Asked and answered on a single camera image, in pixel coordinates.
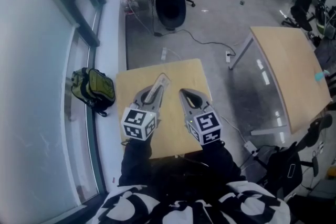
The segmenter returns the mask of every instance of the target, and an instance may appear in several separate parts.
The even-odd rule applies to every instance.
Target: glass pane
[[[88,45],[75,34],[67,66],[64,112],[70,165],[81,202],[98,193],[89,154],[85,104],[71,93],[72,72],[87,66],[88,53]]]
[[[96,15],[96,8],[92,5],[90,0],[75,0],[75,3],[86,22],[92,28],[94,17]]]

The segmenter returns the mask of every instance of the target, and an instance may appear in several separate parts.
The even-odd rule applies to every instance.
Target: table leg
[[[252,33],[250,33],[248,37],[245,39],[242,47],[237,51],[236,56],[233,58],[231,64],[229,65],[229,69],[233,69],[236,66],[236,64],[239,62],[239,60],[247,51],[248,47],[252,44],[252,42],[253,42],[253,35]]]
[[[262,134],[276,134],[281,132],[288,132],[288,126],[283,125],[279,127],[274,127],[270,129],[260,129],[260,130],[253,130],[251,131],[251,135],[262,135]]]

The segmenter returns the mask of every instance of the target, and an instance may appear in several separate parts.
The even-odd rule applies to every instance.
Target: person
[[[290,223],[287,204],[248,182],[224,142],[150,161],[153,135],[130,139],[119,186],[92,223]]]

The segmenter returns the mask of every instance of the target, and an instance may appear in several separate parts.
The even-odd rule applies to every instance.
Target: green backpack
[[[82,68],[72,73],[71,92],[103,117],[116,100],[113,81],[94,68]]]

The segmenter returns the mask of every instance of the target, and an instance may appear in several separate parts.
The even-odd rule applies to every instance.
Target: white cube
[[[188,131],[201,145],[221,138],[222,124],[215,111],[198,114],[193,117],[193,120],[187,120],[186,124]]]
[[[125,108],[121,126],[125,136],[145,141],[157,127],[156,122],[154,112]]]

